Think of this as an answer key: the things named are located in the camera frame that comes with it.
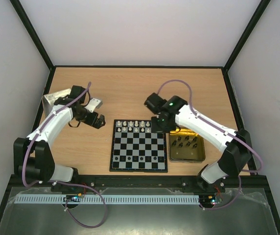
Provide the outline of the dark floral metal tin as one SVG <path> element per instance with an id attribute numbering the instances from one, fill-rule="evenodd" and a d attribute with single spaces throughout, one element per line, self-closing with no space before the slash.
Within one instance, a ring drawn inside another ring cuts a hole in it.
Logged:
<path id="1" fill-rule="evenodd" d="M 194 131 L 177 127 L 168 135 L 168 155 L 172 162 L 201 163 L 206 159 L 204 139 Z"/>

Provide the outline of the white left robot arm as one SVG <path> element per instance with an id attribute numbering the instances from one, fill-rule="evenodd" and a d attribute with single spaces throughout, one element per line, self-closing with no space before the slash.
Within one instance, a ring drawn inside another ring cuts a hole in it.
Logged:
<path id="1" fill-rule="evenodd" d="M 103 102 L 92 98 L 89 90 L 89 87 L 74 85 L 43 96 L 44 121 L 26 138 L 17 138 L 13 144 L 14 173 L 21 177 L 25 187 L 72 180 L 76 168 L 55 163 L 51 147 L 73 119 L 95 129 L 105 125 L 105 117 L 96 112 Z"/>

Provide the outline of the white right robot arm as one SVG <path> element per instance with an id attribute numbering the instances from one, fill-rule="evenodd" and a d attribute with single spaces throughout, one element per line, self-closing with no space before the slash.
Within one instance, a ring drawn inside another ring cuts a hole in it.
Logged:
<path id="1" fill-rule="evenodd" d="M 196 176 L 195 183 L 201 191 L 209 191 L 221 178 L 238 176 L 250 160 L 248 131 L 236 131 L 220 125 L 176 95 L 166 100 L 152 93 L 144 105 L 154 114 L 151 118 L 154 133 L 170 133 L 177 127 L 184 127 L 207 140 L 222 154 L 220 159 L 203 167 Z"/>

